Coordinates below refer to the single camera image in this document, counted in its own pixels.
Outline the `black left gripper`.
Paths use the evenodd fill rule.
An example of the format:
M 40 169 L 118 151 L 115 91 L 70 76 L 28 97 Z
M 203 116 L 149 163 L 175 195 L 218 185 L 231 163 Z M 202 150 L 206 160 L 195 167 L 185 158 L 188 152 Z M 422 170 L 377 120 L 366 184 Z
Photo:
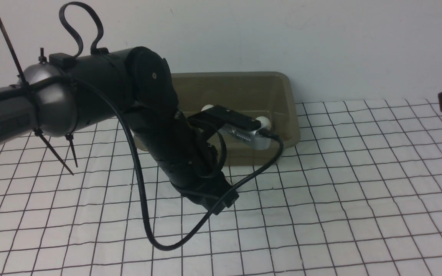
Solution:
M 163 141 L 163 171 L 181 196 L 202 203 L 206 210 L 219 215 L 239 198 L 218 165 L 218 152 L 203 138 Z

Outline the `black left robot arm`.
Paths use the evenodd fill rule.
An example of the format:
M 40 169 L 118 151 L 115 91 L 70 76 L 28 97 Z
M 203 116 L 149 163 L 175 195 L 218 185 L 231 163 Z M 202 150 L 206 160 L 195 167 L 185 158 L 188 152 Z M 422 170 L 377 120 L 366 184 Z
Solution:
M 113 104 L 181 196 L 216 215 L 231 207 L 239 195 L 222 173 L 226 147 L 208 142 L 213 123 L 181 112 L 167 61 L 146 47 L 98 48 L 103 25 L 83 2 L 63 5 L 59 20 L 78 52 L 41 53 L 17 84 L 0 88 L 0 145 L 32 130 L 71 140 L 114 117 Z

